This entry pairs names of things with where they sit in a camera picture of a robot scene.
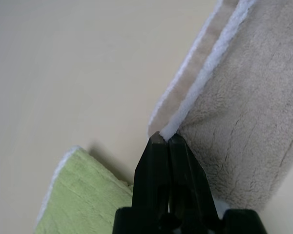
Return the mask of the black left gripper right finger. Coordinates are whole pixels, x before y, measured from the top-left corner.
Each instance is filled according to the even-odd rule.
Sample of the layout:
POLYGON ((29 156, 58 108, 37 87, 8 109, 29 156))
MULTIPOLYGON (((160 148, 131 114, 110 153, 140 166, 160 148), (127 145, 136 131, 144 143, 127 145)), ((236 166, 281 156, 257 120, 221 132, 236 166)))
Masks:
POLYGON ((179 218, 194 211, 199 220, 218 220, 206 174, 186 141, 178 134, 169 140, 169 156, 173 212, 179 218))

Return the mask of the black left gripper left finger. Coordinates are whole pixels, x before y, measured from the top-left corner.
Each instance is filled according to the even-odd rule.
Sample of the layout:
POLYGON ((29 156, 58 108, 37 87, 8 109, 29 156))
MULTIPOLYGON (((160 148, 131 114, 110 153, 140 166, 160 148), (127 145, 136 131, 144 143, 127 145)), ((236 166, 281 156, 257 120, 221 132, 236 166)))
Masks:
POLYGON ((135 169, 132 206, 163 215, 168 211, 169 192, 168 146, 156 132, 149 138, 135 169))

